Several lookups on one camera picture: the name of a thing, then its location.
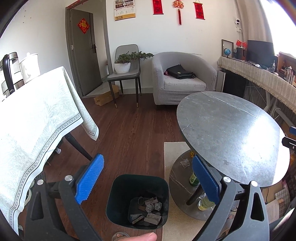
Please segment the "white paper ball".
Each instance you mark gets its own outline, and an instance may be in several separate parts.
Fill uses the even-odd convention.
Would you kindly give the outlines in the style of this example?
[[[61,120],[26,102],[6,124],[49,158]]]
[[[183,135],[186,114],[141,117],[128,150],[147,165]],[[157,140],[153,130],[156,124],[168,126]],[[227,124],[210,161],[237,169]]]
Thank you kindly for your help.
[[[154,210],[160,211],[161,208],[162,208],[162,203],[161,202],[154,203]]]

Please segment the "red white SanDisk package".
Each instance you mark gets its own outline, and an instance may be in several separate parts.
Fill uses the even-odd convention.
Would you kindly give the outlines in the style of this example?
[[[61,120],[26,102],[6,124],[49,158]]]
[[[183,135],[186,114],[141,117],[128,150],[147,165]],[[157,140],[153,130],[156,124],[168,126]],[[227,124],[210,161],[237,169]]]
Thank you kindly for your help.
[[[144,215],[142,215],[141,213],[130,215],[130,222],[132,224],[135,224],[135,223],[141,221],[142,219],[144,219]]]

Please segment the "black silver foil bag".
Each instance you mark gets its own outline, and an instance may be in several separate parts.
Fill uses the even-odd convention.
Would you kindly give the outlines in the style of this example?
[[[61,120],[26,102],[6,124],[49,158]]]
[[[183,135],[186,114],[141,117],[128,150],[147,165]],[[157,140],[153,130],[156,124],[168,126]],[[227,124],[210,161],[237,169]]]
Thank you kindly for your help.
[[[162,217],[160,215],[156,215],[153,213],[148,213],[144,218],[144,221],[151,225],[158,225],[161,221]]]

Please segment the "yellow drink bottle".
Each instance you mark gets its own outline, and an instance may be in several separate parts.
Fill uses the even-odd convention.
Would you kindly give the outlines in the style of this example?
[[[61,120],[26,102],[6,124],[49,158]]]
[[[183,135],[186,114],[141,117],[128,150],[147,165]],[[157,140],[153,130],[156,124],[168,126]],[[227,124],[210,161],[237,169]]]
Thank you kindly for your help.
[[[213,206],[215,206],[215,203],[208,199],[207,194],[206,193],[202,194],[198,202],[198,209],[200,211],[205,211],[209,208],[212,208]]]

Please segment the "round grey marble table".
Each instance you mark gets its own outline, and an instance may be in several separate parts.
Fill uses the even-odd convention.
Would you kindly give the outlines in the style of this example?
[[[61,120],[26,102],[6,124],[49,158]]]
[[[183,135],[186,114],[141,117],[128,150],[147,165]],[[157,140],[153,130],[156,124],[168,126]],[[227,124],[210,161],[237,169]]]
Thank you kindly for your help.
[[[261,188],[278,183],[286,174],[290,151],[282,145],[285,134],[262,108],[227,93],[203,91],[178,104],[177,120],[189,147],[174,162],[169,178],[171,196],[188,216],[206,220],[212,209],[201,211],[194,194],[201,187],[189,183],[192,154],[221,175]]]

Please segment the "silver black computer case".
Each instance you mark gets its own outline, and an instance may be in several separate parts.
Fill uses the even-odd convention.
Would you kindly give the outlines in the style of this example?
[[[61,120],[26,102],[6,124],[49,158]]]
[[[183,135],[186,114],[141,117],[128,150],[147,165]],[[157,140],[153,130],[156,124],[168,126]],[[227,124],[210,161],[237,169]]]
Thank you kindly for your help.
[[[224,92],[243,98],[247,79],[229,70],[218,70],[217,92]]]

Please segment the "black monitor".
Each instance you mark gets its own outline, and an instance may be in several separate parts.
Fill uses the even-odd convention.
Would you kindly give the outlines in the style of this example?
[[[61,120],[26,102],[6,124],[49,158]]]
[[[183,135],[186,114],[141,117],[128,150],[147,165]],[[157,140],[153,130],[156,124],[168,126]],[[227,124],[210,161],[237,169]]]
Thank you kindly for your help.
[[[273,43],[248,40],[246,60],[260,66],[271,67],[274,61]]]

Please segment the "white patterned tablecloth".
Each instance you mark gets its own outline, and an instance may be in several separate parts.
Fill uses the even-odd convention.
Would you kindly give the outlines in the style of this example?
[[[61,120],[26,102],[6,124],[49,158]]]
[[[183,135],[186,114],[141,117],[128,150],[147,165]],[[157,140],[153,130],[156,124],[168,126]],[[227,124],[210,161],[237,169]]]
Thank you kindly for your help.
[[[13,231],[32,181],[78,126],[98,139],[98,126],[64,67],[34,78],[1,102],[1,212]]]

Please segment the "cardboard box on floor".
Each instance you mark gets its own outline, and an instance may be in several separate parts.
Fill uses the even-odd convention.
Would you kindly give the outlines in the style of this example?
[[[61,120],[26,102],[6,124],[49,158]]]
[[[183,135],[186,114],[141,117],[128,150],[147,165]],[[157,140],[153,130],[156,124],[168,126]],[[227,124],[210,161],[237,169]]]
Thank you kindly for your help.
[[[119,88],[118,88],[118,86],[117,85],[112,85],[112,90],[113,90],[115,99],[119,98]],[[103,106],[103,105],[105,105],[105,104],[107,104],[109,102],[112,102],[112,101],[113,101],[113,97],[112,97],[111,90],[110,90],[109,86],[107,87],[106,92],[94,97],[94,102],[98,106]]]

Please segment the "dark brown speaker box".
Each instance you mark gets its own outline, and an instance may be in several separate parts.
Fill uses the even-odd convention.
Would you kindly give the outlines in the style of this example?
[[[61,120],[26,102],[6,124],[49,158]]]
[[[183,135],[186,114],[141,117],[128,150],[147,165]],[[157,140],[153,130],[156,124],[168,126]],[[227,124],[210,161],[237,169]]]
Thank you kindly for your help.
[[[242,47],[236,48],[236,59],[238,60],[246,60],[246,49]]]

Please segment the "black handbag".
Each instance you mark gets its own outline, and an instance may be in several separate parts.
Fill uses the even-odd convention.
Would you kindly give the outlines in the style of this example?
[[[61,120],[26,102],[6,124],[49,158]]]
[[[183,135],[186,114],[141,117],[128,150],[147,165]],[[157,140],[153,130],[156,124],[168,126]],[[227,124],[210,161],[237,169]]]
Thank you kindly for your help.
[[[166,70],[166,74],[177,79],[192,79],[196,78],[194,72],[186,71],[181,64],[170,67]]]

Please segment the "potted bonsai white pot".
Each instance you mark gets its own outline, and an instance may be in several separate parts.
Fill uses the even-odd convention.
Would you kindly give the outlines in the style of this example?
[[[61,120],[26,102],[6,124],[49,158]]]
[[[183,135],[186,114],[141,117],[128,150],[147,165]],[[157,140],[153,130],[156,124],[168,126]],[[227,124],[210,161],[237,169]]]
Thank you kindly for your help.
[[[147,60],[154,55],[152,53],[145,53],[142,51],[139,52],[127,52],[120,54],[116,57],[114,62],[114,70],[116,74],[125,74],[128,73],[133,61],[138,61],[140,59]]]

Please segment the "white kettle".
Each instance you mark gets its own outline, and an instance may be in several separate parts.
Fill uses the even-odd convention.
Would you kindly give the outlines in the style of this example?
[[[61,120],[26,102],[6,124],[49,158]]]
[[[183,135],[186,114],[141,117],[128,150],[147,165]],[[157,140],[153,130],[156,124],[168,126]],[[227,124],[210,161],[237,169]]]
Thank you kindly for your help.
[[[27,56],[20,62],[20,68],[25,84],[40,76],[41,72],[38,62],[38,54],[27,52]]]

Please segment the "red Chinese knot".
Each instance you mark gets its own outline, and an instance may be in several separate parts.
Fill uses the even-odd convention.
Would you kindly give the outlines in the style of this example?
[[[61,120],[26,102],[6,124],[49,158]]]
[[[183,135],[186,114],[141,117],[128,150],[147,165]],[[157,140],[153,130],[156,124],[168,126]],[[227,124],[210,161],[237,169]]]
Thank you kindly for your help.
[[[177,9],[178,22],[179,22],[179,25],[182,25],[181,9],[184,8],[184,3],[181,0],[175,0],[175,1],[173,1],[173,7]]]

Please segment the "picture frame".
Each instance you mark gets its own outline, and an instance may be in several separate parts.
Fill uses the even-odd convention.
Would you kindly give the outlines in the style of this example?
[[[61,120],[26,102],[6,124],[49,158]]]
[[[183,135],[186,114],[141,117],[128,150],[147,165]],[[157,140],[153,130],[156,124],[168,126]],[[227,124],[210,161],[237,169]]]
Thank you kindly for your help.
[[[228,40],[221,40],[221,56],[232,58],[234,53],[234,43]]]

